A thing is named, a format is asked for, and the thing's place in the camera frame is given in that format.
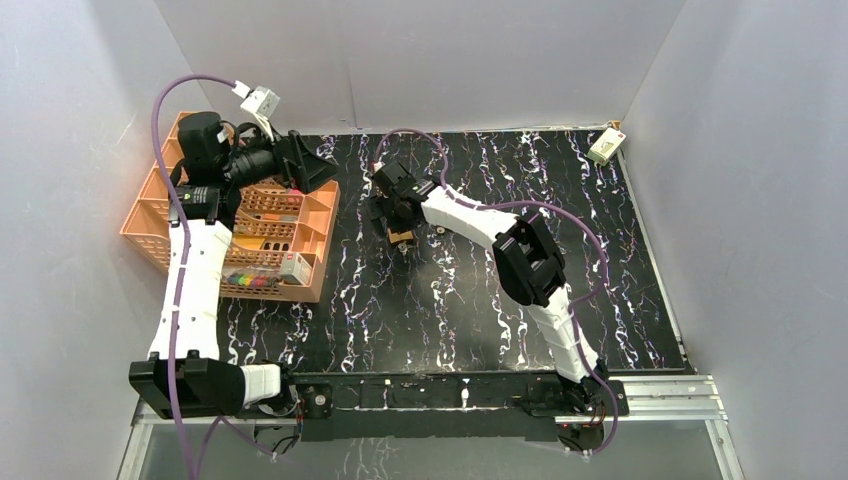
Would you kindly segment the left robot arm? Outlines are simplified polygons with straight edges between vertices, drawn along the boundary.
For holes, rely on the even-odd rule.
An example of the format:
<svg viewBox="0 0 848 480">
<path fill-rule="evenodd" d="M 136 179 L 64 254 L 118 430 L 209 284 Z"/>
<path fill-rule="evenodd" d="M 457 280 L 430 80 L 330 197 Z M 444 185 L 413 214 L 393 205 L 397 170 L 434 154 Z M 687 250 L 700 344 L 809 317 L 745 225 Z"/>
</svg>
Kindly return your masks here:
<svg viewBox="0 0 848 480">
<path fill-rule="evenodd" d="M 217 321 L 225 270 L 246 286 L 264 274 L 283 282 L 280 259 L 259 248 L 230 261 L 243 192 L 271 181 L 311 194 L 332 181 L 336 161 L 318 155 L 301 135 L 234 125 L 213 111 L 190 113 L 175 124 L 180 158 L 159 172 L 166 189 L 168 278 L 158 327 L 146 359 L 134 361 L 128 380 L 140 398 L 167 420 L 237 416 L 263 405 L 286 416 L 300 402 L 288 367 L 265 361 L 237 366 L 220 358 Z"/>
</svg>

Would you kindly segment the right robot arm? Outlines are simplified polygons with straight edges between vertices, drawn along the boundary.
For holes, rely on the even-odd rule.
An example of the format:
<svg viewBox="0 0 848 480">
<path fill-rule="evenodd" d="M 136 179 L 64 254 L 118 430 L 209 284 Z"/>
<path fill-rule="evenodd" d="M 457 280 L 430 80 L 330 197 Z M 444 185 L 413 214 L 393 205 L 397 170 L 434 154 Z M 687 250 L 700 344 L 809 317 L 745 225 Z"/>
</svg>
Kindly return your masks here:
<svg viewBox="0 0 848 480">
<path fill-rule="evenodd" d="M 377 163 L 371 176 L 376 192 L 369 208 L 376 225 L 391 232 L 423 224 L 441 227 L 493 257 L 501 289 L 535 322 L 554 360 L 555 387 L 529 391 L 520 399 L 523 409 L 569 414 L 602 410 L 613 419 L 623 414 L 606 363 L 579 323 L 564 254 L 543 214 L 559 213 L 559 208 L 540 202 L 486 205 L 442 179 L 417 178 L 398 163 Z"/>
</svg>

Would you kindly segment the large brass padlock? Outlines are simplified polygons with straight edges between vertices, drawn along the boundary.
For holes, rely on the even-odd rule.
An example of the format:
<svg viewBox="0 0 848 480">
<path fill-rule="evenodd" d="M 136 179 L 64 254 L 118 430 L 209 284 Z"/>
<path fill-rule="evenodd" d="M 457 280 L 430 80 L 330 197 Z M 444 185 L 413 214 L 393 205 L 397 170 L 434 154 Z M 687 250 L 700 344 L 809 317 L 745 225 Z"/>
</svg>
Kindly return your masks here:
<svg viewBox="0 0 848 480">
<path fill-rule="evenodd" d="M 387 236 L 390 245 L 401 255 L 413 252 L 418 246 L 418 239 L 412 230 L 399 231 L 388 228 Z"/>
</svg>

